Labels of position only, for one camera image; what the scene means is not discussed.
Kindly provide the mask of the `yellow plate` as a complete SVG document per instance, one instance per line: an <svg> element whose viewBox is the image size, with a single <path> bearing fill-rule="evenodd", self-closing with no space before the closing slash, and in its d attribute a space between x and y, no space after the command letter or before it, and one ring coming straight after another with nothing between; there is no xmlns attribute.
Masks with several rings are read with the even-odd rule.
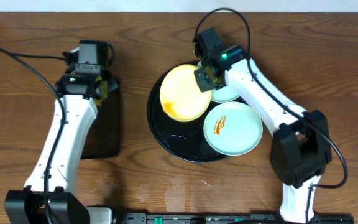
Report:
<svg viewBox="0 0 358 224"><path fill-rule="evenodd" d="M199 118L208 108L212 91L201 92L194 71L198 67L183 64L171 69L160 87L160 104L171 119L189 122Z"/></svg>

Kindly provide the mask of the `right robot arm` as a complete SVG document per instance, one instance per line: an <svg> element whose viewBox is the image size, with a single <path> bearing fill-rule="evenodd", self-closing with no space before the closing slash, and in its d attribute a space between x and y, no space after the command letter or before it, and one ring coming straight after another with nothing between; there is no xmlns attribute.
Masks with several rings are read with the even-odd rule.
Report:
<svg viewBox="0 0 358 224"><path fill-rule="evenodd" d="M200 90L228 87L257 112L272 135L270 164L283 183L281 217L309 223L314 217L310 186L319 182L332 159L329 144L311 125L327 133L326 117L318 110L309 113L287 98L247 51L239 45L225 47L214 29L195 35L193 44L201 60L195 72Z"/></svg>

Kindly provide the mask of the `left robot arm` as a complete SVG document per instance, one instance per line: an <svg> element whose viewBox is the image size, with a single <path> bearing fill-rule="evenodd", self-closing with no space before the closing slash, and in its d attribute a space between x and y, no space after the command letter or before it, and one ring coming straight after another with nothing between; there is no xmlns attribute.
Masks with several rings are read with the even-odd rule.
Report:
<svg viewBox="0 0 358 224"><path fill-rule="evenodd" d="M78 165L88 132L102 102L119 89L110 66L114 47L99 40L81 40L63 52L67 68L51 85L21 58L0 47L39 77L55 97L53 120L38 162L21 190L9 190L4 209L11 223L118 223L112 208L84 206L76 197Z"/></svg>

